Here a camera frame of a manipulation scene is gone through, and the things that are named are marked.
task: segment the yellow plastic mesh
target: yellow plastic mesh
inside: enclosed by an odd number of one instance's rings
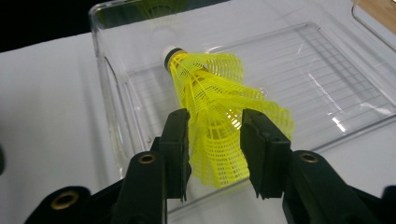
[[[192,173],[204,184],[221,188],[249,176],[240,149],[243,109],[265,113],[291,139],[294,123],[289,110],[244,86],[241,61],[233,54],[181,52],[171,58],[169,71],[180,105],[191,115]]]

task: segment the black background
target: black background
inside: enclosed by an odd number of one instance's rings
[[[91,31],[88,12],[103,0],[0,3],[0,52]]]

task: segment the screw hole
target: screw hole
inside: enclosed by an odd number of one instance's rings
[[[156,160],[155,156],[152,154],[146,154],[139,158],[139,162],[143,164],[152,163]]]
[[[72,204],[76,203],[78,201],[78,193],[69,190],[66,192],[63,192],[59,194],[50,204],[51,208],[54,210],[63,210],[65,208],[68,208]]]
[[[311,162],[311,163],[318,162],[318,157],[316,157],[310,153],[301,154],[300,159],[303,161],[306,161],[306,162]]]

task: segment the transparent plastic tray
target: transparent plastic tray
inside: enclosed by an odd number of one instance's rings
[[[179,109],[161,61],[169,45],[236,54],[245,84],[290,110],[292,149],[328,148],[395,117],[395,52],[353,18],[352,2],[233,0],[153,18],[139,14],[142,6],[115,1],[90,12],[120,176],[129,159],[161,135],[168,114]],[[208,198],[244,190],[254,198],[247,181],[214,189],[192,176],[187,203],[169,202],[170,218],[177,220],[189,206],[205,208]]]

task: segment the yellow shuttlecock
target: yellow shuttlecock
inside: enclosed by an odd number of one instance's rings
[[[187,9],[187,0],[142,0],[135,3],[148,20],[176,14]]]
[[[265,113],[291,138],[289,110],[244,86],[241,61],[233,54],[188,53],[172,47],[163,56],[180,105],[190,112],[190,164],[204,184],[221,188],[249,176],[240,149],[243,109]]]

